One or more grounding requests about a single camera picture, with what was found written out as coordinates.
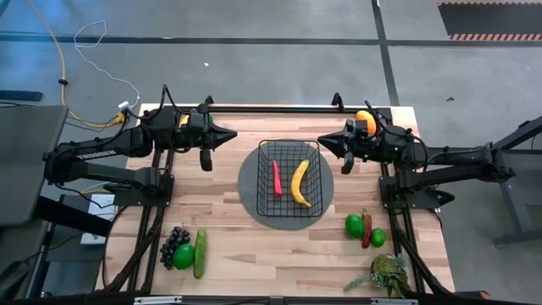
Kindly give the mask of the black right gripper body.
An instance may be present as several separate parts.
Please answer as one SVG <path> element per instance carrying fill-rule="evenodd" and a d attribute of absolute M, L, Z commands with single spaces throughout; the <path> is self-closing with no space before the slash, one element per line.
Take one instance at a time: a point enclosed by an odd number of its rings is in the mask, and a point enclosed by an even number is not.
<path fill-rule="evenodd" d="M 345 128 L 342 131 L 342 148 L 344 163 L 341 167 L 341 173 L 348 175 L 351 173 L 355 163 L 354 158 L 368 160 L 369 150 L 375 147 L 375 132 L 369 130 L 367 120 L 355 121 L 348 119 Z"/>

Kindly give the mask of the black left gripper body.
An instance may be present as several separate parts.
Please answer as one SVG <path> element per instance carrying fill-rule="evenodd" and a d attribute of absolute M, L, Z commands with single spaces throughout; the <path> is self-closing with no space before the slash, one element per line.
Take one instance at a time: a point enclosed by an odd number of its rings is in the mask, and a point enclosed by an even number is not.
<path fill-rule="evenodd" d="M 200 148 L 200 165 L 206 172 L 213 170 L 211 125 L 208 108 L 196 108 L 190 111 L 187 128 L 191 135 L 191 145 Z"/>

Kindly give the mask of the orange fruit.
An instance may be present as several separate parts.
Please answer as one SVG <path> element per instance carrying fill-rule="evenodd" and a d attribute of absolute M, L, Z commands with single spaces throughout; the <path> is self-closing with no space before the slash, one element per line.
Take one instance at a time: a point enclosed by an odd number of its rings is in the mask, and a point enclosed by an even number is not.
<path fill-rule="evenodd" d="M 365 110 L 360 110 L 356 113 L 356 121 L 364 122 L 367 126 L 368 134 L 374 136 L 377 133 L 377 124 L 375 118 Z"/>

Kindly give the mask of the black wire basket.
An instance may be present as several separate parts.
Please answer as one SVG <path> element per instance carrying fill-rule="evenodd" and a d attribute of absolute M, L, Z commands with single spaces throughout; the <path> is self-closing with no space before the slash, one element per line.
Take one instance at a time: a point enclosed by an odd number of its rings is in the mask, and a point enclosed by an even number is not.
<path fill-rule="evenodd" d="M 312 205 L 294 202 L 292 176 L 303 160 L 309 160 L 301 181 L 301 194 Z M 279 166 L 283 195 L 274 195 L 273 161 Z M 316 218 L 324 213 L 321 155 L 315 141 L 264 140 L 257 150 L 257 214 L 266 217 Z"/>

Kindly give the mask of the yellow banana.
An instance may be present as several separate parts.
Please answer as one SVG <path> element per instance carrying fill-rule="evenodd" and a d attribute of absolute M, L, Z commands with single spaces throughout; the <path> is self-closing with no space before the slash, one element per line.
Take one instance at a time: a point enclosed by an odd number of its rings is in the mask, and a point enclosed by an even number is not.
<path fill-rule="evenodd" d="M 308 165 L 309 165 L 309 160 L 306 159 L 306 160 L 301 161 L 298 167 L 296 168 L 292 176 L 291 183 L 290 183 L 290 193 L 295 203 L 301 204 L 307 208 L 310 208 L 312 205 L 301 194 L 301 181 L 304 174 L 307 171 Z"/>

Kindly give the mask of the red and green chili pepper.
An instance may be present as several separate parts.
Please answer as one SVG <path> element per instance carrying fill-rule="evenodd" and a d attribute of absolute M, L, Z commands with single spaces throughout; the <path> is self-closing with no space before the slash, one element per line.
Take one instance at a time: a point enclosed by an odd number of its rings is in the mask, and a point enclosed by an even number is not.
<path fill-rule="evenodd" d="M 362 248 L 366 249 L 371 243 L 372 235 L 372 215 L 367 209 L 362 211 L 362 221 L 364 224 L 364 234 L 362 238 Z"/>

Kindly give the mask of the green cucumber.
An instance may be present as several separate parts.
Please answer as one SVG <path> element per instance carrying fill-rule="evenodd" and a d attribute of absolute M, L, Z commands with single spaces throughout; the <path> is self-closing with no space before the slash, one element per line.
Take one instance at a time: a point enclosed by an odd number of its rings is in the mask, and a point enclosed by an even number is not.
<path fill-rule="evenodd" d="M 193 275 L 196 279 L 201 279 L 205 271 L 207 251 L 207 232 L 205 229 L 199 229 L 196 234 Z"/>

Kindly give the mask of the round grey mat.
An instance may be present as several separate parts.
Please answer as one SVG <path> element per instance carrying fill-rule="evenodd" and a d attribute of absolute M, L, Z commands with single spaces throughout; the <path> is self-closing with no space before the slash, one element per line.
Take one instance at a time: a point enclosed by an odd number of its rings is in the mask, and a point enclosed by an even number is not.
<path fill-rule="evenodd" d="M 331 206 L 332 198 L 335 191 L 333 173 L 325 157 L 322 155 L 322 153 L 320 153 L 321 175 L 323 182 L 324 213 L 316 218 L 266 217 L 258 215 L 256 209 L 258 146 L 254 151 L 249 153 L 248 157 L 246 157 L 245 161 L 241 165 L 241 169 L 238 175 L 238 193 L 245 210 L 259 224 L 276 230 L 302 230 L 306 229 L 310 225 L 316 224 Z"/>

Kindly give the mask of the dark purple grape bunch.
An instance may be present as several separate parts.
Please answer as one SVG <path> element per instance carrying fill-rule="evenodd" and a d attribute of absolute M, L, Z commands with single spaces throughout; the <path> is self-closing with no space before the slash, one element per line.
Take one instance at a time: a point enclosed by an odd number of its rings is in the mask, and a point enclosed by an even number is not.
<path fill-rule="evenodd" d="M 161 253 L 160 263 L 166 269 L 172 269 L 174 267 L 174 253 L 175 251 L 185 244 L 189 244 L 191 241 L 190 232 L 183 226 L 175 226 L 169 233 L 169 237 L 162 244 L 159 249 Z"/>

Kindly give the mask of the potted succulent plant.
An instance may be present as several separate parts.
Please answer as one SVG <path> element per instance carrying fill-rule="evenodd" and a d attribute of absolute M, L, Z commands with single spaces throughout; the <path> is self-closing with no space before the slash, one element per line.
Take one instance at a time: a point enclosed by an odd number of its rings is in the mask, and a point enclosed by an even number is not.
<path fill-rule="evenodd" d="M 343 292 L 353 291 L 368 284 L 374 291 L 386 291 L 389 297 L 405 298 L 411 291 L 408 284 L 407 258 L 403 253 L 379 254 L 371 263 L 370 272 L 362 274 L 343 287 Z"/>

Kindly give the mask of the white box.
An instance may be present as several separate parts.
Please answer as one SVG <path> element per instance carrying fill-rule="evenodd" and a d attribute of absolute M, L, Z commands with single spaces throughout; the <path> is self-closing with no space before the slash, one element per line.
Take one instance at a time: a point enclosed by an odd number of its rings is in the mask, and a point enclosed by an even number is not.
<path fill-rule="evenodd" d="M 117 207 L 113 204 L 113 194 L 92 194 L 92 202 L 88 208 L 88 213 L 96 215 L 102 219 L 111 221 L 117 212 Z M 105 243 L 104 236 L 98 236 L 92 233 L 85 233 L 80 238 L 81 245 L 101 245 Z"/>

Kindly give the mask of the black floor beam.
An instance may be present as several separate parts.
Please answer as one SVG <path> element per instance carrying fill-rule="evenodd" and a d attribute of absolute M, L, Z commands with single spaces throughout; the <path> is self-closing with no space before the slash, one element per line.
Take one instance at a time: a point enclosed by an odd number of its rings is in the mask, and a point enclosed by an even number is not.
<path fill-rule="evenodd" d="M 104 237 L 112 228 L 109 220 L 43 196 L 39 196 L 32 217 Z"/>

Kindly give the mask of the black side stand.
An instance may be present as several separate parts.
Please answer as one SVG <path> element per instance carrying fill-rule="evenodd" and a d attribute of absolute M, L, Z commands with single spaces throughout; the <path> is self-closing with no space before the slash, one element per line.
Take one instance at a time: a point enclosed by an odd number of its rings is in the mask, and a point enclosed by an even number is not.
<path fill-rule="evenodd" d="M 528 208 L 542 208 L 542 148 L 516 149 L 536 137 L 542 140 L 542 116 L 520 124 L 515 131 L 494 144 L 504 154 L 515 175 L 500 183 L 513 232 L 494 239 L 496 246 L 542 240 L 542 229 L 532 221 Z"/>

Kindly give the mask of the dark grey side desk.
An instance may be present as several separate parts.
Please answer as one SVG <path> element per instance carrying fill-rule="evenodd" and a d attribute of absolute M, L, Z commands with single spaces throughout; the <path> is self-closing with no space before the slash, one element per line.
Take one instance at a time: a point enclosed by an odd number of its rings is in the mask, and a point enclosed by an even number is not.
<path fill-rule="evenodd" d="M 0 108 L 0 226 L 32 218 L 44 182 L 43 155 L 57 146 L 66 117 L 61 106 Z"/>

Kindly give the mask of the hazard striped black floor mat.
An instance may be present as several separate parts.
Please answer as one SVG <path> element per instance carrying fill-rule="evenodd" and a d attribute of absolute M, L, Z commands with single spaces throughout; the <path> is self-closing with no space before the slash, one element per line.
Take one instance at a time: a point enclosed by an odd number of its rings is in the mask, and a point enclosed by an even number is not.
<path fill-rule="evenodd" d="M 542 41 L 542 3 L 439 3 L 453 41 Z"/>

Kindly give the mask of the black floor bar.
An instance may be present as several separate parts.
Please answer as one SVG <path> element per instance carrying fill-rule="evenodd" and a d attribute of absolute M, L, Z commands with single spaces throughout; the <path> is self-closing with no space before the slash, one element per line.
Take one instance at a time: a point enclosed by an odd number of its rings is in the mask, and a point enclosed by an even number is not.
<path fill-rule="evenodd" d="M 0 90 L 0 100 L 40 102 L 42 98 L 43 93 L 40 91 Z"/>

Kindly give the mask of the silver frame bracket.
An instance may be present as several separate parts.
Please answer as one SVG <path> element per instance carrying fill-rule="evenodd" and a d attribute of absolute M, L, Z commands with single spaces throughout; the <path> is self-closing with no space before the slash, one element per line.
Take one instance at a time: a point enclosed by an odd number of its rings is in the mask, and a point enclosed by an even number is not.
<path fill-rule="evenodd" d="M 180 296 L 136 297 L 133 305 L 178 305 L 183 303 Z"/>
<path fill-rule="evenodd" d="M 418 300 L 404 298 L 372 298 L 370 305 L 419 305 Z"/>

